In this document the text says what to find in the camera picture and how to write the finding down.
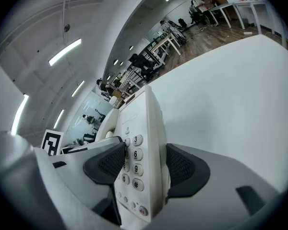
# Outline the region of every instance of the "wooden floor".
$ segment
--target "wooden floor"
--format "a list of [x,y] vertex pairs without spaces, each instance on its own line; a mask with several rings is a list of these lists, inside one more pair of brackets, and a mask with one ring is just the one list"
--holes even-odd
[[[254,36],[258,34],[257,27],[248,27],[245,30],[239,28],[239,21],[230,22],[232,28],[229,28],[227,23],[220,23],[217,27],[206,27],[202,29],[201,25],[194,25],[184,32],[188,42],[179,48],[181,56],[177,54],[173,47],[170,47],[170,53],[166,57],[166,64],[159,72],[159,76],[154,76],[151,81],[166,74],[167,72],[179,67],[183,63],[198,57],[210,50],[221,47],[223,45],[244,39],[246,37]],[[252,35],[244,35],[244,32],[253,32]],[[266,29],[262,28],[263,35],[273,39],[274,41],[282,44],[282,40],[277,35],[273,35]]]

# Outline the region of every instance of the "ceiling light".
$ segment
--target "ceiling light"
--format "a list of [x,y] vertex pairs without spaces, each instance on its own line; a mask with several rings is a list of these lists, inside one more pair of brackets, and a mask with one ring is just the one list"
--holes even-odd
[[84,80],[79,84],[78,88],[72,93],[72,97],[76,94],[76,92],[78,91],[78,89],[80,89],[80,87],[82,86],[82,84],[84,84]]
[[12,130],[11,130],[11,134],[13,136],[16,135],[18,123],[19,123],[19,120],[20,120],[20,116],[21,116],[21,113],[24,110],[24,106],[25,106],[28,98],[29,98],[29,96],[24,94],[23,102],[21,102],[21,104],[20,104],[20,106],[19,106],[19,108],[17,110],[16,116],[15,116],[15,119],[14,119],[14,122],[13,122]]
[[50,61],[49,64],[52,66],[54,63],[56,63],[62,56],[64,56],[66,53],[68,53],[70,50],[75,48],[77,45],[81,43],[81,39],[78,39],[76,42],[73,42],[72,44],[68,45],[66,48],[61,50],[59,53],[57,53]]
[[59,122],[59,120],[60,120],[60,118],[61,118],[61,116],[62,116],[63,113],[64,113],[64,110],[62,110],[62,111],[60,112],[60,115],[59,115],[56,123],[54,124],[54,127],[53,127],[53,128],[56,128],[56,127],[57,127],[57,124],[58,124],[58,122]]

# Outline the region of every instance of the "telephone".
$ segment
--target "telephone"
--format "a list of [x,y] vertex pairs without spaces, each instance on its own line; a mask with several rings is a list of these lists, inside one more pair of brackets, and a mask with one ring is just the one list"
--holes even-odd
[[265,220],[281,197],[235,159],[167,144],[149,86],[106,116],[94,143],[67,154],[0,133],[0,188],[42,229],[239,230]]

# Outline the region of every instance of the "white telephone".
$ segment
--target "white telephone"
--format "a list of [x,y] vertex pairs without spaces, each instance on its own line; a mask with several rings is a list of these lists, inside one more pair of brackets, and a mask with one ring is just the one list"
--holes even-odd
[[151,222],[165,205],[169,188],[162,112],[150,86],[144,86],[105,118],[96,141],[112,132],[126,143],[125,164],[114,185],[117,200]]

